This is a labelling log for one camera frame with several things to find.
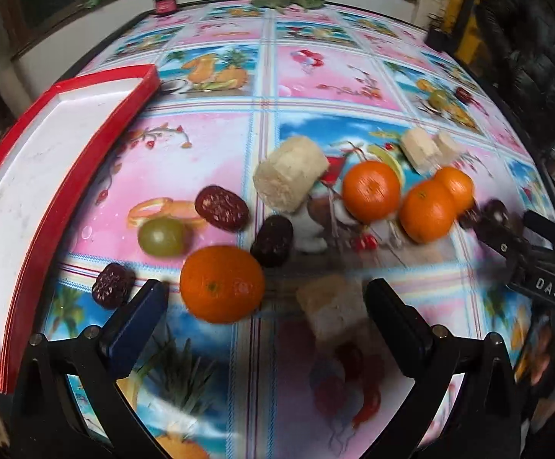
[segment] metal screw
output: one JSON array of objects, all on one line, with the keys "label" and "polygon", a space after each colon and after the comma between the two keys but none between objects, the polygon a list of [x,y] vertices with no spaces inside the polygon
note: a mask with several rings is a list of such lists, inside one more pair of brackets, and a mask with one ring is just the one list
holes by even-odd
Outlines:
[{"label": "metal screw", "polygon": [[503,338],[496,332],[491,332],[489,335],[490,341],[494,343],[494,345],[501,345],[503,343]]},{"label": "metal screw", "polygon": [[435,335],[439,339],[444,339],[445,337],[450,335],[450,331],[442,324],[436,324],[435,326],[433,326],[433,335]]},{"label": "metal screw", "polygon": [[41,335],[40,333],[35,333],[34,335],[31,335],[31,338],[29,339],[29,343],[35,347],[36,345],[39,345],[40,343],[42,343],[43,339],[44,339],[43,335]]},{"label": "metal screw", "polygon": [[84,331],[82,332],[82,334],[84,335],[85,338],[92,340],[93,338],[96,338],[97,335],[99,335],[100,331],[101,331],[101,328],[99,328],[99,326],[97,326],[96,324],[93,324],[92,326],[88,326],[84,328]]}]

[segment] pink label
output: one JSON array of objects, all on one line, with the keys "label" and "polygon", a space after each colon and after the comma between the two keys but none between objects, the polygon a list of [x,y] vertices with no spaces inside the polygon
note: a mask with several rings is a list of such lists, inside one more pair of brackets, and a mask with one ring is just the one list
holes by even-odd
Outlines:
[{"label": "pink label", "polygon": [[156,13],[158,15],[175,12],[178,9],[175,0],[159,0],[158,2],[154,2],[154,6],[156,7]]}]

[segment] black mechanical device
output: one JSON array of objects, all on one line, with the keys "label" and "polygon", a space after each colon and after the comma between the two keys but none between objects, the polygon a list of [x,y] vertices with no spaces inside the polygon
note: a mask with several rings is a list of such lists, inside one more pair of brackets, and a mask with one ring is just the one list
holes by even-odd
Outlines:
[{"label": "black mechanical device", "polygon": [[[516,459],[520,409],[501,336],[463,339],[444,326],[430,327],[385,280],[370,282],[364,300],[399,368],[415,384],[363,457]],[[56,342],[33,335],[15,392],[12,457],[168,457],[116,386],[131,372],[166,304],[166,286],[149,280],[103,328],[89,326],[76,339]],[[419,449],[457,373],[465,377],[448,422],[436,441]],[[89,436],[67,374],[80,377],[111,446]]]},{"label": "black mechanical device", "polygon": [[522,223],[525,228],[548,240],[552,249],[532,245],[528,240],[514,233],[511,228],[484,214],[473,229],[479,241],[486,243],[506,258],[508,274],[506,285],[511,290],[533,299],[534,320],[539,314],[549,311],[552,339],[548,352],[551,361],[542,380],[535,387],[529,388],[531,395],[526,399],[529,404],[528,410],[524,411],[525,417],[528,417],[537,400],[547,397],[555,387],[555,222],[527,210],[522,217]]}]

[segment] table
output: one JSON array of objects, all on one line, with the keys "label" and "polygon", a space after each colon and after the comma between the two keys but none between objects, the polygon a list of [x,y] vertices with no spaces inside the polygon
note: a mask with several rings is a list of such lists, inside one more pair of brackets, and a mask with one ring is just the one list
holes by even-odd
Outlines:
[{"label": "table", "polygon": [[[497,287],[502,261],[472,232],[454,226],[430,245],[356,252],[350,243],[369,230],[339,212],[339,224],[331,225],[328,187],[339,194],[343,175],[359,160],[388,157],[403,173],[404,191],[423,178],[398,145],[414,126],[444,130],[465,147],[456,166],[473,178],[478,202],[499,198],[513,213],[528,208],[555,219],[533,160],[499,108],[423,39],[420,29],[350,7],[278,12],[234,0],[148,16],[82,71],[155,63],[162,93],[106,158],[69,226],[46,292],[53,297],[44,332],[50,340],[74,337],[108,319],[111,311],[96,305],[90,290],[109,262],[133,268],[136,288],[147,278],[168,281],[165,323],[148,343],[138,376],[119,384],[172,454],[353,459],[384,429],[412,381],[400,375],[373,329],[334,354],[317,353],[294,297],[297,286],[334,270],[336,260],[353,277],[386,278],[429,324],[463,337],[498,331],[516,360],[530,302]],[[443,116],[429,105],[430,91],[459,86],[473,93],[468,106],[453,99],[456,110]],[[232,326],[196,320],[178,295],[183,259],[144,254],[137,227],[162,212],[194,228],[192,249],[248,248],[271,213],[255,194],[254,168],[295,134],[323,148],[336,176],[314,187],[294,218],[295,234],[319,234],[324,251],[294,251],[282,269],[268,272],[263,304],[250,318]],[[209,184],[247,201],[252,224],[245,231],[229,234],[198,219],[192,202]],[[171,362],[151,358],[161,349]],[[440,432],[461,381],[454,377],[425,440]],[[89,430],[101,439],[79,380],[70,383]]]}]

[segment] orange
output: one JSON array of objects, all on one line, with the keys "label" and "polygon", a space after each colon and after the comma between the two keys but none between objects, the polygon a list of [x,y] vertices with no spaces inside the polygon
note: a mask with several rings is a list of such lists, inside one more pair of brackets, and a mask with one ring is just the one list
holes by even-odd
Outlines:
[{"label": "orange", "polygon": [[418,243],[447,235],[456,216],[454,199],[435,179],[422,181],[409,190],[399,211],[401,226]]},{"label": "orange", "polygon": [[473,206],[473,180],[464,172],[448,166],[439,169],[433,179],[450,192],[457,214],[462,214]]},{"label": "orange", "polygon": [[384,219],[401,199],[401,184],[384,162],[367,160],[347,172],[341,196],[350,214],[364,224]]},{"label": "orange", "polygon": [[195,317],[220,324],[236,322],[260,305],[263,270],[241,248],[208,246],[186,259],[180,274],[180,293]]}]

